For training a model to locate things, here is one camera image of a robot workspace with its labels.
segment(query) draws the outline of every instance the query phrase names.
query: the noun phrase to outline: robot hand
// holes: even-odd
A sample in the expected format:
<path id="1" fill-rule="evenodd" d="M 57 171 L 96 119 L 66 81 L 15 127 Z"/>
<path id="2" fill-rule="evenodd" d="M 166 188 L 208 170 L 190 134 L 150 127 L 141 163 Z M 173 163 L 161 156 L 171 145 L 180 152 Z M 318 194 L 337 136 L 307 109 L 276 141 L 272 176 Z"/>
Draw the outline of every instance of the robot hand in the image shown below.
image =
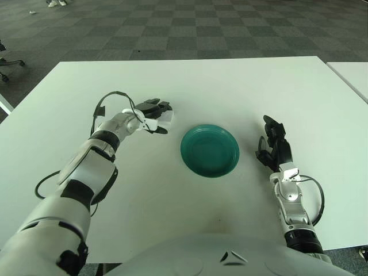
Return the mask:
<path id="1" fill-rule="evenodd" d="M 299 169 L 293 163 L 290 145 L 285 139 L 286 132 L 283 124 L 279 124 L 266 115 L 263 116 L 263 119 L 266 123 L 264 128 L 268 137 L 267 142 L 272 151 L 267 151 L 265 139 L 261 136 L 256 157 L 274 172 L 270 175 L 270 182 L 274 185 L 274 194 L 279 205 L 279 218 L 286 244 L 289 248 L 314 254 L 313 256 L 330 262 L 328 257 L 323 255 L 322 246 L 314 229 L 314 225 L 319 221 L 324 208 L 322 188 L 314 178 L 302 175 L 306 179 L 301 179 Z M 302 205 L 302 191 L 298 186 L 299 182 L 308 180 L 316 182 L 322 197 L 319 215 L 313 221 Z"/>
<path id="2" fill-rule="evenodd" d="M 150 133 L 167 134 L 166 128 L 169 127 L 173 116 L 173 109 L 168 102 L 160 102 L 160 99 L 157 98 L 148 99 L 145 102 L 136 105 L 136 109 L 141 111 L 141 116 L 143 115 L 146 118 L 146 123 L 147 121 L 153 122 L 153 124 L 149 126 L 149 129 L 146 129 L 146 125 L 143 125 L 144 129 Z"/>

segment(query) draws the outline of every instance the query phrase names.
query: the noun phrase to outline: shoe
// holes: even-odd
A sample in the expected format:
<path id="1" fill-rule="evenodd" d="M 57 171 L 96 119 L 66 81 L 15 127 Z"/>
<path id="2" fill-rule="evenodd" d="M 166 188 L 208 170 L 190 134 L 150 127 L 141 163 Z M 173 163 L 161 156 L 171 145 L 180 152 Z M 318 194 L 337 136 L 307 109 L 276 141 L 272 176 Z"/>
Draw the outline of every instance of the shoe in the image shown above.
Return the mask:
<path id="1" fill-rule="evenodd" d="M 48 7 L 55 7 L 58 3 L 55 0 L 51 0 L 51 2 L 48 4 Z"/>

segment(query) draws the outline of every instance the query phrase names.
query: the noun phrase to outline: teal plastic plate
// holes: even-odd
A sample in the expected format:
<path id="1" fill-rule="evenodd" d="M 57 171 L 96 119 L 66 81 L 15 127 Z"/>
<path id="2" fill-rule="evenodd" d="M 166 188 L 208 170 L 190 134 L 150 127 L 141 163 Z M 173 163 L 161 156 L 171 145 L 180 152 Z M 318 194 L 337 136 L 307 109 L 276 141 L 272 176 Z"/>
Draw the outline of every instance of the teal plastic plate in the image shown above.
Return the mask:
<path id="1" fill-rule="evenodd" d="M 189 169 L 204 177 L 231 172 L 239 160 L 235 138 L 217 125 L 199 125 L 183 137 L 180 152 Z"/>

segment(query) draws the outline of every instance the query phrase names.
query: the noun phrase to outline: wire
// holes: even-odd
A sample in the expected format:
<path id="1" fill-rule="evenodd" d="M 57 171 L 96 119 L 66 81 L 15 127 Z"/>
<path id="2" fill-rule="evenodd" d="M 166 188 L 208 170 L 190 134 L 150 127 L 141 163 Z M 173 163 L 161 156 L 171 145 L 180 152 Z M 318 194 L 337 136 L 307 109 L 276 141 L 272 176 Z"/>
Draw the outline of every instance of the wire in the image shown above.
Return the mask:
<path id="1" fill-rule="evenodd" d="M 91 217 L 93 217 L 93 215 L 94 215 L 94 214 L 95 214 L 95 212 L 97 211 L 98 204 L 99 204 L 99 202 L 96 204 L 96 208 L 94 208 L 94 211 L 93 211 L 93 213 L 91 214 Z"/>
<path id="2" fill-rule="evenodd" d="M 305 181 L 314 181 L 314 183 L 317 185 L 318 189 L 320 190 L 320 194 L 321 194 L 321 207 L 318 211 L 318 215 L 317 217 L 312 221 L 312 225 L 315 226 L 321 219 L 323 211 L 324 211 L 324 193 L 323 193 L 323 189 L 321 184 L 319 184 L 319 182 L 317 180 L 315 180 L 313 177 L 310 177 L 308 175 L 300 175 L 300 177 L 304 177 L 306 179 L 297 181 L 297 180 L 292 180 L 292 182 L 305 182 Z"/>
<path id="3" fill-rule="evenodd" d="M 127 99 L 129 99 L 129 103 L 130 103 L 130 105 L 131 105 L 131 109 L 132 109 L 132 111 L 133 111 L 134 116 L 137 118 L 137 120 L 138 120 L 140 123 L 142 123 L 142 124 L 143 124 L 142 120 L 141 120 L 141 119 L 139 119 L 139 117 L 138 117 L 137 113 L 135 113 L 135 111 L 134 111 L 134 109 L 136 108 L 136 105 L 134 104 L 134 102 L 133 102 L 133 100 L 131 99 L 131 97 L 129 97 L 129 96 L 127 95 L 127 93 L 120 92 L 120 91 L 113 91 L 113 92 L 107 93 L 107 94 L 106 94 L 105 96 L 103 96 L 103 97 L 100 99 L 100 101 L 98 102 L 98 104 L 97 104 L 97 106 L 96 106 L 96 108 L 95 108 L 95 110 L 94 110 L 94 113 L 93 113 L 93 121 L 92 121 L 92 127 L 91 127 L 91 135 L 94 133 L 95 122 L 96 122 L 96 118 L 97 118 L 97 116 L 98 116 L 98 115 L 96 114 L 96 112 L 97 112 L 97 110 L 101 107 L 101 104 L 102 104 L 102 102 L 104 101 L 104 99 L 105 99 L 105 98 L 107 98 L 107 97 L 108 97 L 108 96 L 110 96 L 110 95 L 120 95 L 120 96 L 123 96 L 123 97 L 126 97 Z"/>
<path id="4" fill-rule="evenodd" d="M 37 183 L 36 187 L 34 187 L 34 194 L 36 195 L 36 197 L 38 197 L 38 198 L 40 198 L 42 200 L 45 198 L 43 195 L 41 195 L 39 193 L 39 188 L 40 188 L 41 184 L 43 182 L 45 182 L 47 179 L 49 179 L 50 177 L 53 177 L 53 176 L 57 175 L 58 173 L 60 173 L 60 171 L 55 171 L 52 174 L 49 174 L 48 176 L 46 176 L 45 178 L 43 178 L 39 183 Z"/>

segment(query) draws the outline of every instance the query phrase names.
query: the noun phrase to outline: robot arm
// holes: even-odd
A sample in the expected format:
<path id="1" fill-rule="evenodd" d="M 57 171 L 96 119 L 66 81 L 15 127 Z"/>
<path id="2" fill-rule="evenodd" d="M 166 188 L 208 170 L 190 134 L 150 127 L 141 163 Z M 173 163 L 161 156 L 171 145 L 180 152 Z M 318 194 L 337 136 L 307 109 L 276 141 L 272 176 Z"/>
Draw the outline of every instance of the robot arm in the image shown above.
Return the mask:
<path id="1" fill-rule="evenodd" d="M 118 146 L 139 129 L 167 133 L 156 119 L 171 108 L 158 102 L 123 110 L 93 132 L 60 172 L 56 191 L 36 206 L 1 249 L 1 275 L 78 275 L 88 254 L 90 207 L 105 198 L 117 178 Z"/>
<path id="2" fill-rule="evenodd" d="M 261 137 L 256 157 L 274 172 L 270 175 L 270 182 L 274 185 L 275 197 L 279 203 L 279 217 L 286 244 L 289 248 L 330 263 L 329 257 L 323 254 L 314 229 L 318 221 L 312 223 L 302 205 L 302 191 L 298 186 L 302 179 L 299 169 L 293 163 L 291 148 L 285 139 L 285 129 L 269 116 L 265 115 L 263 119 L 266 122 L 264 128 L 267 142 L 272 152 L 265 149 L 265 140 Z"/>

